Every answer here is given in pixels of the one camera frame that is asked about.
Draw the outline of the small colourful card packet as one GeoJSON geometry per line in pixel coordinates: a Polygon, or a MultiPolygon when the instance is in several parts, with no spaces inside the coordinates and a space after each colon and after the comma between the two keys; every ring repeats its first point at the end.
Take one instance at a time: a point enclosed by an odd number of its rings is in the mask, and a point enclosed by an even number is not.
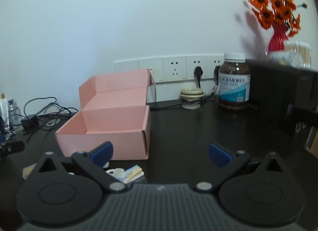
{"type": "Polygon", "coordinates": [[[109,169],[106,172],[124,184],[129,184],[131,182],[138,180],[139,178],[144,177],[143,169],[138,165],[135,165],[127,170],[124,170],[122,168],[116,168],[109,169]]]}

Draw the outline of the pink cardboard box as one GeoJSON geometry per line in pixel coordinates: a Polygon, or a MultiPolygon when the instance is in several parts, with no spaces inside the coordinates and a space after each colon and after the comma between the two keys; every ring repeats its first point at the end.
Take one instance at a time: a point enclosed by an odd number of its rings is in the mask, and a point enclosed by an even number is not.
{"type": "Polygon", "coordinates": [[[150,85],[148,69],[89,78],[79,87],[80,111],[55,132],[63,155],[91,151],[109,141],[114,148],[112,160],[147,160],[150,85]]]}

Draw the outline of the black power adapter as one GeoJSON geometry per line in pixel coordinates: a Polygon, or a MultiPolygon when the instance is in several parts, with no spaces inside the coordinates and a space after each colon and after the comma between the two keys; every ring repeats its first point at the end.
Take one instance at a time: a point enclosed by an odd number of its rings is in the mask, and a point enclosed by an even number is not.
{"type": "Polygon", "coordinates": [[[24,129],[37,128],[39,126],[37,115],[27,115],[21,120],[24,129]]]}

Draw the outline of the black storage box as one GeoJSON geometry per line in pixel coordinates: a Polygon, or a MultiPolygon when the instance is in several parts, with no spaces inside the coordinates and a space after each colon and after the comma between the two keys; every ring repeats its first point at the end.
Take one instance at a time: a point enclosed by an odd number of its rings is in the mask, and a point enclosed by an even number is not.
{"type": "Polygon", "coordinates": [[[317,72],[249,59],[250,123],[256,144],[276,152],[303,150],[317,129],[317,72]]]}

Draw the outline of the brown fish oil bottle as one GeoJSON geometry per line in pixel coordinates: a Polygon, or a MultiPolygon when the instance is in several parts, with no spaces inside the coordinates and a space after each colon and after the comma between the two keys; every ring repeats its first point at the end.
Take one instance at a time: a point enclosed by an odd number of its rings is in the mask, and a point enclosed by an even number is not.
{"type": "Polygon", "coordinates": [[[225,53],[218,74],[218,102],[221,106],[240,110],[250,98],[251,71],[243,53],[225,53]]]}

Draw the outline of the clear plastic bottle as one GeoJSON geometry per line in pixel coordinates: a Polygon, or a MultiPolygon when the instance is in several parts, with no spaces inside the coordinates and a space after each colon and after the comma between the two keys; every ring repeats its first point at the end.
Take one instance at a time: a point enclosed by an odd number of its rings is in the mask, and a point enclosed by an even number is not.
{"type": "Polygon", "coordinates": [[[13,130],[18,130],[21,127],[22,115],[14,99],[8,101],[8,110],[10,124],[13,130]]]}

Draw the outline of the black plug left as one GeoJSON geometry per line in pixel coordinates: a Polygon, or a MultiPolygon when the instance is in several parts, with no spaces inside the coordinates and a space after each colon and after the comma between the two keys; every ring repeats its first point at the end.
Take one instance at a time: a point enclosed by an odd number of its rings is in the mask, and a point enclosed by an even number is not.
{"type": "Polygon", "coordinates": [[[201,66],[197,66],[194,70],[194,76],[195,76],[195,79],[197,81],[197,84],[198,84],[198,88],[201,88],[201,78],[202,78],[202,75],[203,75],[203,70],[201,68],[201,66]]]}

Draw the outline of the white patterned tissue pack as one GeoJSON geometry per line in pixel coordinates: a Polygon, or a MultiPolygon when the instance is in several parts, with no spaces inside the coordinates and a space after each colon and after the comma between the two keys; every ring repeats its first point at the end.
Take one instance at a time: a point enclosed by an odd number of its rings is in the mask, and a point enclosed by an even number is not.
{"type": "Polygon", "coordinates": [[[274,51],[269,53],[270,60],[282,65],[290,65],[292,63],[291,53],[289,51],[274,51]]]}

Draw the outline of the red ribbed vase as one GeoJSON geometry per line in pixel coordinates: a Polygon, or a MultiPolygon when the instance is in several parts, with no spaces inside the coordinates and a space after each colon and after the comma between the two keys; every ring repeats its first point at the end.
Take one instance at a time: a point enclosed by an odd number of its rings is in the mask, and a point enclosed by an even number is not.
{"type": "Polygon", "coordinates": [[[274,24],[274,34],[268,45],[269,52],[283,51],[285,49],[284,42],[288,40],[286,36],[287,26],[285,24],[274,24]]]}

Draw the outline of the cotton swab container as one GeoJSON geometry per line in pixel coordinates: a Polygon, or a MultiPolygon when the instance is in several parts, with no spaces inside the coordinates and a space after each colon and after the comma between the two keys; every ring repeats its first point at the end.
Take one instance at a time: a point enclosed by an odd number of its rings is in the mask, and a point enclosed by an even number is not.
{"type": "Polygon", "coordinates": [[[290,51],[297,56],[300,67],[311,68],[311,45],[300,41],[285,41],[286,51],[290,51]]]}

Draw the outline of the orange artificial flowers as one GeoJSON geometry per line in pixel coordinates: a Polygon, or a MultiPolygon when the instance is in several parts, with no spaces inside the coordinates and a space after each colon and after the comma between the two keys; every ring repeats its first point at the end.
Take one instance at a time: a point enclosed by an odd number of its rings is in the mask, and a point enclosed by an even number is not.
{"type": "Polygon", "coordinates": [[[296,4],[295,0],[248,0],[259,25],[268,30],[275,26],[284,26],[288,38],[301,30],[301,15],[297,9],[308,8],[306,3],[296,4]]]}

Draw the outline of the white wall socket strip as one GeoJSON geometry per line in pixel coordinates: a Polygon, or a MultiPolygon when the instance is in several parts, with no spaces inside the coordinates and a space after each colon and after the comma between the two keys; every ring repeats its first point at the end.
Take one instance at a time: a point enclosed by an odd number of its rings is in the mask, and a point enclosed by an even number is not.
{"type": "Polygon", "coordinates": [[[208,55],[179,55],[157,58],[132,59],[116,61],[115,72],[133,69],[151,69],[157,83],[195,80],[194,71],[200,67],[203,71],[202,80],[214,79],[214,69],[224,61],[222,53],[208,55]]]}

